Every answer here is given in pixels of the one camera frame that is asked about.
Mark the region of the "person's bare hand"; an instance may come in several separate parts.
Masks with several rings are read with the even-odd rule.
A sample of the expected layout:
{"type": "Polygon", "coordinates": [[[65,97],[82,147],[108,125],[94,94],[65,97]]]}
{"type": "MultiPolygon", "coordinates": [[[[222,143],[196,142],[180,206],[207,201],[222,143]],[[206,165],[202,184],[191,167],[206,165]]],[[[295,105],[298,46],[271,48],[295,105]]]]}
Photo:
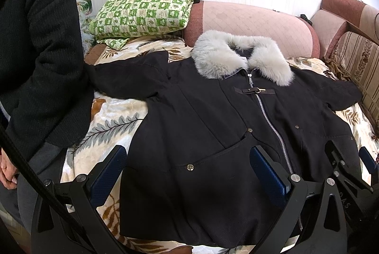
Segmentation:
{"type": "Polygon", "coordinates": [[[17,167],[13,165],[4,149],[1,149],[1,183],[8,190],[17,188],[17,167]]]}

